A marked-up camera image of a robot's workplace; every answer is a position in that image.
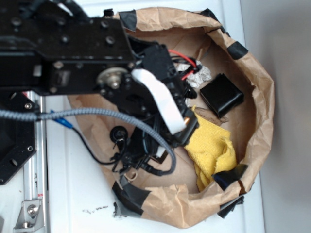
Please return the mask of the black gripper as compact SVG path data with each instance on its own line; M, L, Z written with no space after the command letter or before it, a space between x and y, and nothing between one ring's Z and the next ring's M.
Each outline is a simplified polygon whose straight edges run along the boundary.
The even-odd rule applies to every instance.
M114 162L112 171L121 175L131 168L143 169L153 175L170 175L176 168L176 156L174 148L185 146L190 137L199 127L198 119L190 109L185 110L184 120L186 128L174 135L165 128L166 125L160 114L154 114L144 123L147 123L153 131L135 127L131 136L123 126L116 126L110 131L110 139L118 147L119 152L111 158ZM159 170L149 164L153 160L163 163L167 154L171 156L171 167L168 170Z

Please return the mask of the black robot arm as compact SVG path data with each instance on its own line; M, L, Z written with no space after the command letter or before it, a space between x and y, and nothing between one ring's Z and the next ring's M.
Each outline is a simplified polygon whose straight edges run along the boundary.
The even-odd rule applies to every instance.
M100 94L117 111L84 107L55 113L1 110L4 119L34 122L76 115L121 119L141 131L134 151L124 130L112 131L122 172L142 168L172 174L173 148L189 142L198 121L185 105L194 98L185 73L166 46L128 35L122 21L89 17L73 0L3 0L0 3L0 99L34 91L42 96Z

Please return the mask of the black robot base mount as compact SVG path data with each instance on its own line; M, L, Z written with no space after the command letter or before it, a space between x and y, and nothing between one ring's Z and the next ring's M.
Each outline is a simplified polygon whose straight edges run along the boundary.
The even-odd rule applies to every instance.
M1 92L0 108L38 112L40 107L22 92ZM0 184L6 185L36 152L35 123L0 120Z

